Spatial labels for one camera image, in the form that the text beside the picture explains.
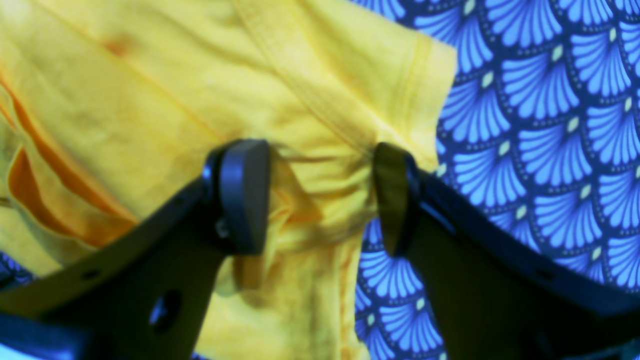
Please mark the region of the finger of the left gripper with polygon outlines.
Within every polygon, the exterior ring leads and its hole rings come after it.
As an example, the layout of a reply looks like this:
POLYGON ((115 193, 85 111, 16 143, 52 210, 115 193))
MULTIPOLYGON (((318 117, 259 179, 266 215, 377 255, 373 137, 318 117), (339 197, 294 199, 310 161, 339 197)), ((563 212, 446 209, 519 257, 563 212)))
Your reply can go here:
POLYGON ((189 360, 224 260, 265 248, 270 180, 267 141, 216 148, 121 239, 2 292, 1 358, 189 360))
POLYGON ((375 146, 387 253, 422 278, 451 360, 633 360, 639 298, 512 239, 411 153, 375 146))

